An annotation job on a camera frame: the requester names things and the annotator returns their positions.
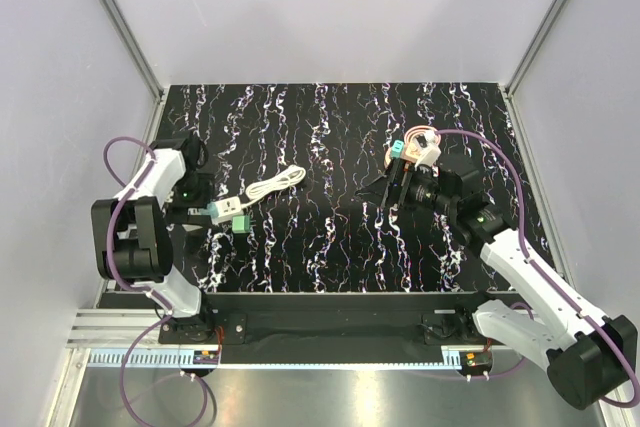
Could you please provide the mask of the green plug adapter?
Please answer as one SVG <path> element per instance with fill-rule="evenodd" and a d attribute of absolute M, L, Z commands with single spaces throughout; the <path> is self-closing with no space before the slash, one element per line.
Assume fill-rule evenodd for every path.
<path fill-rule="evenodd" d="M 249 215 L 238 215 L 231 220 L 231 229 L 234 234 L 248 235 L 252 229 L 252 221 Z"/>

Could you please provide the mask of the teal USB charger plug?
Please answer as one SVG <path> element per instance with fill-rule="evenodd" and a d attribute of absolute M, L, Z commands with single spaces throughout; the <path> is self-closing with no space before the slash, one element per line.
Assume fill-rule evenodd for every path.
<path fill-rule="evenodd" d="M 389 156 L 391 159 L 401 158 L 404 152 L 404 142 L 395 140 L 390 148 Z"/>

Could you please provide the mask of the teal charger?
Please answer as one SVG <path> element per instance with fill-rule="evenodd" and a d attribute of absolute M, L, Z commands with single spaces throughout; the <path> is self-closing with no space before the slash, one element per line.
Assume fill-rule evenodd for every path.
<path fill-rule="evenodd" d="M 207 207 L 192 208 L 190 214 L 194 216 L 211 216 L 210 210 Z"/>

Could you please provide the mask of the pink cube adapter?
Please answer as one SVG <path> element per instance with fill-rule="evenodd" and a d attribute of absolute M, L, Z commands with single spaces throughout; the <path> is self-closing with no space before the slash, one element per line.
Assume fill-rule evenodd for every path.
<path fill-rule="evenodd" d="M 422 148 L 415 142 L 408 142 L 405 144 L 403 156 L 410 162 L 415 162 L 421 156 Z"/>

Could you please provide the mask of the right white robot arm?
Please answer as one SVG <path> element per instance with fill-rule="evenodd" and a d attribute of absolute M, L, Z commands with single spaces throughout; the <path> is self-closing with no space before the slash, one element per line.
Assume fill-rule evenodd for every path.
<path fill-rule="evenodd" d="M 463 342 L 485 337 L 508 346 L 545 371 L 559 396 L 577 410 L 637 379 L 636 326 L 591 304 L 529 246 L 489 200 L 469 158 L 446 155 L 435 169 L 394 158 L 357 195 L 381 209 L 424 209 L 445 217 L 454 239 L 497 271 L 537 316 L 530 319 L 487 293 L 477 294 L 458 307 L 453 321 Z"/>

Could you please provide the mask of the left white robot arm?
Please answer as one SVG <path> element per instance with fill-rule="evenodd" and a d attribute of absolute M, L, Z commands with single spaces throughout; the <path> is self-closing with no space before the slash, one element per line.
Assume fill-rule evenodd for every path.
<path fill-rule="evenodd" d="M 131 142 L 145 153 L 140 169 L 129 182 L 115 173 L 109 150 Z M 162 309 L 164 328 L 196 343 L 215 333 L 213 308 L 203 291 L 174 266 L 168 226 L 208 225 L 207 216 L 191 214 L 212 199 L 213 181 L 202 171 L 208 154 L 193 133 L 146 144 L 120 136 L 107 142 L 103 161 L 121 190 L 91 207 L 94 250 L 99 275 L 124 291 L 141 293 Z"/>

